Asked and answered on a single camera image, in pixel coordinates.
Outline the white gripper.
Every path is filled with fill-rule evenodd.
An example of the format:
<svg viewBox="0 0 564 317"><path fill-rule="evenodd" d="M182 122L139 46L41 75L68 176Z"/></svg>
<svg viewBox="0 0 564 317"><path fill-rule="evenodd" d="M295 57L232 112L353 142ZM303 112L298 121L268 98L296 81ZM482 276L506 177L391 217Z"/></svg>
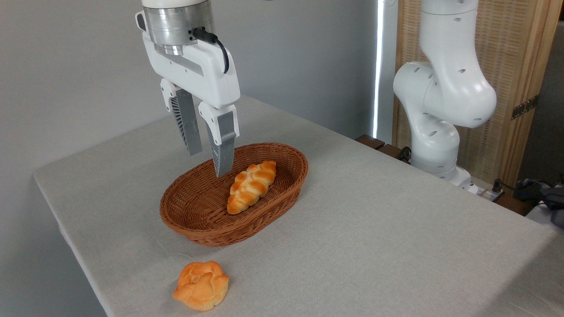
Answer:
<svg viewBox="0 0 564 317"><path fill-rule="evenodd" d="M233 58L214 34L213 13L140 11L136 22L149 62L163 78L165 107L174 115L189 155L203 150L193 95L204 101L199 113L206 122L216 175L231 172L234 139L240 136L233 104L241 92Z"/></svg>

